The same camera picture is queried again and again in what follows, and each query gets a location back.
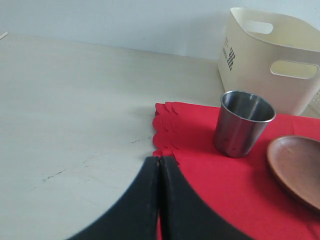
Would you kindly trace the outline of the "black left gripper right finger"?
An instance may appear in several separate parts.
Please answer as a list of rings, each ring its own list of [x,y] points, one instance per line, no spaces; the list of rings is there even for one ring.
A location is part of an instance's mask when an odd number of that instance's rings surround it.
[[[250,240],[213,211],[170,156],[159,159],[158,210],[163,240]]]

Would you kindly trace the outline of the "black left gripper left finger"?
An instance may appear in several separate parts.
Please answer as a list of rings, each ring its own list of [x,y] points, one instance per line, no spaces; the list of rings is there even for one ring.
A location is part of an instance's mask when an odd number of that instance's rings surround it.
[[[125,193],[70,240],[156,240],[160,159],[147,157]]]

